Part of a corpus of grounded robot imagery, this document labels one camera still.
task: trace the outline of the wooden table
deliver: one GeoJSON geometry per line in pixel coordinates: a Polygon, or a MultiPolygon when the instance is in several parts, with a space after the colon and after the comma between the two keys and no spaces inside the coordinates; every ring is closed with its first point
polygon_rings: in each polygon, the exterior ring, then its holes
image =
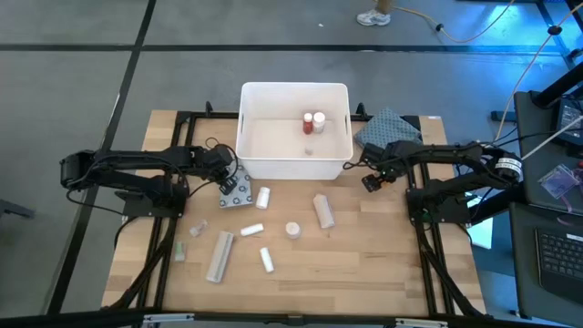
{"type": "MultiPolygon", "coordinates": [[[[143,149],[169,146],[176,111],[152,112],[143,149]]],[[[439,117],[420,117],[425,143],[445,144],[439,117]]],[[[353,122],[353,132],[364,123],[353,122]]],[[[199,119],[194,145],[207,137],[235,146],[236,119],[199,119]]],[[[353,161],[361,154],[354,145],[353,161]]],[[[451,165],[430,165],[432,178],[453,177],[451,165]]],[[[253,199],[260,187],[271,189],[267,210],[249,206],[219,208],[215,185],[201,189],[187,204],[178,222],[175,241],[187,244],[186,261],[172,262],[164,295],[164,309],[230,313],[310,313],[359,315],[427,315],[423,276],[414,228],[404,202],[406,178],[369,193],[361,178],[368,168],[344,171],[332,181],[253,180],[253,199]],[[336,226],[320,229],[313,209],[316,193],[328,196],[336,226]],[[209,227],[198,238],[189,228],[199,220],[209,227]],[[296,221],[302,236],[290,240],[285,223],[296,221]],[[240,229],[263,223],[265,231],[241,237],[240,229]],[[219,231],[235,233],[227,269],[220,284],[205,277],[219,231]],[[275,271],[263,269],[259,249],[268,247],[275,271]]],[[[151,176],[154,171],[140,171],[151,176]]],[[[189,177],[192,189],[200,179],[189,177]]],[[[118,299],[141,270],[148,247],[152,218],[128,225],[119,236],[103,304],[118,299]]],[[[449,273],[472,304],[485,311],[472,250],[465,234],[455,225],[441,224],[449,273]]],[[[152,304],[157,282],[154,272],[147,304],[152,304]]],[[[434,275],[438,309],[443,311],[439,279],[434,275]]]]}

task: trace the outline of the small bottle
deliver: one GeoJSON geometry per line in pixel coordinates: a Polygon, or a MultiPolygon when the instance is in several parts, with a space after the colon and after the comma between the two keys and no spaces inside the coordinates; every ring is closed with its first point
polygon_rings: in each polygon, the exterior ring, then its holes
{"type": "Polygon", "coordinates": [[[324,123],[326,116],[322,112],[317,112],[313,115],[313,132],[322,133],[324,131],[324,123]]]}
{"type": "Polygon", "coordinates": [[[303,133],[311,134],[313,131],[312,114],[303,114],[303,133]]]}
{"type": "Polygon", "coordinates": [[[267,205],[270,203],[270,189],[267,187],[261,187],[259,189],[259,195],[257,196],[257,202],[255,207],[261,210],[267,209],[267,205]]]}
{"type": "Polygon", "coordinates": [[[192,237],[199,237],[199,235],[209,227],[209,223],[206,220],[200,220],[197,225],[190,228],[190,234],[192,237]]]}

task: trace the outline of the white plastic bin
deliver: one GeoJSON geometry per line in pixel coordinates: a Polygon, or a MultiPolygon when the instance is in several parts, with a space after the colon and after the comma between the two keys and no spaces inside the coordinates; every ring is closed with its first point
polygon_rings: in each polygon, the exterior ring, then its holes
{"type": "Polygon", "coordinates": [[[254,179],[336,179],[353,156],[346,86],[244,84],[236,152],[254,179]],[[305,135],[303,114],[319,111],[326,116],[324,132],[305,135]]]}

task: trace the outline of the white tube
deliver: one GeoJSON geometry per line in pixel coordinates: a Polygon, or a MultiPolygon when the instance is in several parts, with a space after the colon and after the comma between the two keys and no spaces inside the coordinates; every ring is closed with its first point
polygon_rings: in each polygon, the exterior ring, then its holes
{"type": "Polygon", "coordinates": [[[332,213],[332,209],[330,208],[326,196],[317,194],[316,197],[313,198],[313,207],[316,209],[316,214],[318,215],[318,220],[320,221],[320,227],[322,227],[322,229],[334,226],[334,213],[332,213]]]}
{"type": "Polygon", "coordinates": [[[261,260],[263,261],[265,271],[267,273],[273,272],[273,262],[271,261],[270,252],[267,250],[267,247],[260,249],[259,254],[261,255],[261,260]]]}
{"type": "Polygon", "coordinates": [[[257,233],[257,232],[261,232],[261,231],[263,231],[263,224],[257,223],[257,224],[253,224],[252,226],[249,226],[247,228],[241,229],[240,235],[245,237],[245,236],[249,236],[249,235],[252,235],[253,233],[257,233]]]}

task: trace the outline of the white sneaker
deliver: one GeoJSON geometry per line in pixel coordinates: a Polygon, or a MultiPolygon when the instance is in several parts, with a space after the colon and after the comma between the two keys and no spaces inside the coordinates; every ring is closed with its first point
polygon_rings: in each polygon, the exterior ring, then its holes
{"type": "Polygon", "coordinates": [[[385,26],[391,23],[391,15],[381,14],[376,9],[371,9],[366,13],[362,13],[356,16],[356,21],[358,24],[363,26],[385,26]]]}

